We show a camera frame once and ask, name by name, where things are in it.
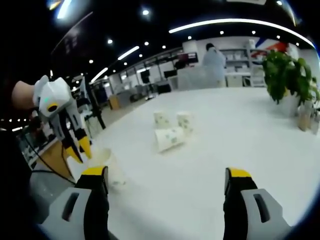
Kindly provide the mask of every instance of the person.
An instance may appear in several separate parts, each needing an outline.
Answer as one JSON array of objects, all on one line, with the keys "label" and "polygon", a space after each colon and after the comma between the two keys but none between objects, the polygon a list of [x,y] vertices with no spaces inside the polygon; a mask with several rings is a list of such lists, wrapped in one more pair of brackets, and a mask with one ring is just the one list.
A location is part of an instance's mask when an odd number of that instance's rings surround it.
[{"label": "person", "polygon": [[214,81],[224,81],[226,57],[212,43],[208,43],[205,48],[202,65],[212,70]]}]

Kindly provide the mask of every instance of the paper cup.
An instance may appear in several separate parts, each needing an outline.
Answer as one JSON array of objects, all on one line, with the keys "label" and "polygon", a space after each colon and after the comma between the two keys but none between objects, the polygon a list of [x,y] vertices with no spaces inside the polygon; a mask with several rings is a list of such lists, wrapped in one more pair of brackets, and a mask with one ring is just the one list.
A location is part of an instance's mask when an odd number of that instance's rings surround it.
[{"label": "paper cup", "polygon": [[159,152],[170,149],[185,141],[185,134],[181,127],[155,130],[155,137]]},{"label": "paper cup", "polygon": [[157,129],[168,129],[171,128],[169,118],[164,111],[155,111],[153,113],[155,127]]},{"label": "paper cup", "polygon": [[194,116],[190,112],[178,112],[176,118],[179,127],[183,129],[186,136],[194,132]]},{"label": "paper cup", "polygon": [[118,165],[117,158],[109,148],[99,148],[92,151],[92,159],[88,161],[90,168],[98,166],[108,167],[107,185],[116,187],[126,184],[126,177]]}]

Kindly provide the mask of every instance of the floor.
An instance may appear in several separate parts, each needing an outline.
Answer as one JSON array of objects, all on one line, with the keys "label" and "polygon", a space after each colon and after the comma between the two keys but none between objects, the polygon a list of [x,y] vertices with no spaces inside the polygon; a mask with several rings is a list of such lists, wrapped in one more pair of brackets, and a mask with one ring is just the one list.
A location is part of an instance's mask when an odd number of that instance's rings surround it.
[{"label": "floor", "polygon": [[[111,124],[121,119],[122,117],[132,112],[134,109],[138,108],[144,103],[146,103],[146,100],[141,99],[139,101],[131,103],[129,106],[125,108],[121,108],[118,110],[111,110],[108,106],[106,106],[104,109],[102,109],[102,113],[101,113],[105,127],[108,128]],[[90,132],[91,138],[93,139],[102,131],[101,125],[98,122],[96,117],[91,117],[86,122],[86,125]]]}]

